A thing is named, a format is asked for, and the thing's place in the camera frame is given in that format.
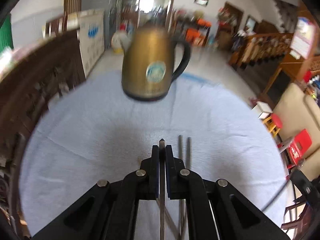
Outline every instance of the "kettle handle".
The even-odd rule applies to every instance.
[[[174,42],[173,46],[174,48],[177,46],[177,44],[182,44],[184,47],[184,52],[183,52],[183,57],[182,60],[179,64],[179,66],[177,67],[177,69],[175,70],[175,72],[172,74],[172,81],[175,81],[182,73],[183,71],[186,69],[190,57],[191,57],[191,47],[190,44],[188,42],[186,42],[185,40],[179,39],[179,38],[172,38],[172,41]]]

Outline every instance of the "white box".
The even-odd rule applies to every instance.
[[[82,11],[68,16],[67,29],[80,28],[78,38],[86,77],[104,52],[103,17],[103,9]]]
[[[267,103],[264,102],[257,102],[257,105],[252,109],[259,119],[266,119],[270,114],[272,114],[272,109]]]

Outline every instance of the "metal bolt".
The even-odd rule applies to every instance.
[[[107,184],[108,184],[108,181],[107,181],[106,179],[100,179],[100,180],[98,180],[98,182],[97,182],[97,185],[98,185],[99,187],[105,187]]]
[[[302,168],[305,162],[306,162],[306,159],[304,158],[301,158],[300,160],[298,160],[297,168],[298,169]]]
[[[136,175],[139,177],[143,177],[146,174],[145,170],[137,170],[136,171]]]
[[[225,179],[219,179],[218,185],[221,187],[225,187],[226,185],[228,185],[228,182]]]
[[[190,171],[187,170],[187,169],[183,169],[183,170],[180,171],[180,174],[181,174],[182,176],[188,176],[188,175],[190,174]]]

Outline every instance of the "red stool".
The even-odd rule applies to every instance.
[[[299,160],[310,148],[311,144],[312,140],[306,129],[302,130],[296,137],[294,137],[294,141],[287,150],[290,161],[292,162],[292,164],[287,166],[288,169],[298,165]]]
[[[268,131],[272,133],[273,137],[276,137],[276,135],[282,128],[282,122],[280,118],[274,113],[272,113],[268,118],[263,120],[262,123],[266,125]]]

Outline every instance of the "kettle label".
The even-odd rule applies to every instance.
[[[164,78],[166,66],[163,61],[156,61],[151,63],[146,72],[148,82],[159,83]]]

